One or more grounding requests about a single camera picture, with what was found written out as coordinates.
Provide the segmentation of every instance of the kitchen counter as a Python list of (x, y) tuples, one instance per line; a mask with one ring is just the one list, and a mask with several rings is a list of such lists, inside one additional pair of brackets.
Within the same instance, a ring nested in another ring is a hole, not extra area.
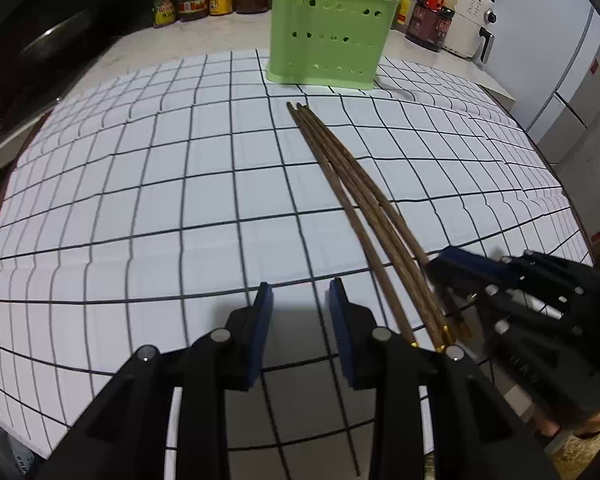
[[(176, 22), (162, 28), (146, 28), (118, 40), (94, 63), (74, 92), (81, 92), (112, 77), (154, 64), (235, 48), (269, 48), (270, 12), (209, 16), (193, 22)], [(384, 55), (442, 70), (472, 81), (513, 103), (514, 98), (475, 63), (446, 50), (432, 52), (408, 41), (397, 30), (389, 31)]]

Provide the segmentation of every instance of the air fryer handle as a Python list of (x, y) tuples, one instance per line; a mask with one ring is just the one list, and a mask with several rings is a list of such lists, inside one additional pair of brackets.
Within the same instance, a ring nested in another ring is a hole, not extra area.
[(493, 34), (491, 34), (486, 28), (480, 27), (480, 35), (484, 38), (484, 47), (480, 54), (480, 61), (486, 63), (489, 60), (491, 54), (491, 48), (493, 47)]

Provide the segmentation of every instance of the jar label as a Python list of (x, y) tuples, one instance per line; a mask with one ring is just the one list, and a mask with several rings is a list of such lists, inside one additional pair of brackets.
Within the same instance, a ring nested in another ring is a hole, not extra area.
[(180, 14), (190, 14), (206, 10), (206, 0), (187, 0), (178, 3), (178, 12)]
[(234, 0), (209, 0), (209, 14), (229, 14), (234, 12)]
[(171, 2), (154, 7), (154, 26), (169, 25), (176, 20), (175, 9)]

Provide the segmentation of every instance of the refrigerator door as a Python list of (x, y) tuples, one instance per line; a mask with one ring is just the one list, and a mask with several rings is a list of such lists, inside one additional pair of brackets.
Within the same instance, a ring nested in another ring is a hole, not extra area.
[(562, 102), (556, 109), (561, 110), (557, 119), (538, 141), (538, 148), (551, 164), (558, 164), (586, 131), (585, 125)]
[(513, 117), (526, 130), (574, 56), (591, 5), (588, 0), (496, 0), (498, 20), (485, 70), (516, 99)]
[[(558, 92), (566, 100), (567, 98), (562, 94), (562, 86)], [(573, 93), (569, 104), (582, 122), (587, 127), (591, 126), (593, 119), (600, 111), (600, 44), (595, 56), (587, 64), (584, 77)]]

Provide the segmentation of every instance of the blue gripper pad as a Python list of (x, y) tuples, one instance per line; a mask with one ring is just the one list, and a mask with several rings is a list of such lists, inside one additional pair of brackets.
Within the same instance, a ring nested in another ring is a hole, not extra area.
[(331, 313), (331, 322), (333, 323), (336, 343), (338, 344), (338, 354), (340, 355), (342, 373), (349, 383), (349, 386), (353, 386), (355, 382), (353, 342), (343, 311), (345, 306), (343, 303), (346, 302), (348, 304), (349, 300), (344, 294), (344, 290), (339, 290), (340, 288), (341, 287), (338, 287), (336, 280), (333, 280), (329, 285), (329, 311)]
[(269, 331), (269, 321), (273, 311), (273, 290), (268, 283), (262, 282), (260, 284), (258, 295), (252, 308), (257, 308), (258, 312), (249, 348), (247, 373), (249, 387), (253, 386), (262, 368), (262, 353), (264, 352), (264, 344), (267, 340), (267, 332)]

